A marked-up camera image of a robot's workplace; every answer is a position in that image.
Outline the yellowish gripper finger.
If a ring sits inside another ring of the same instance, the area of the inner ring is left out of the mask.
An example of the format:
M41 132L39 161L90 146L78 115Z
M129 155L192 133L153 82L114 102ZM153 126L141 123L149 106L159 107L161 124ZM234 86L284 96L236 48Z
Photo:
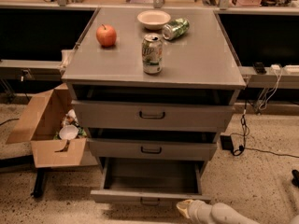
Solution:
M184 201L180 201L176 204L177 210L186 218L189 218L189 207L192 203L192 200L184 200Z

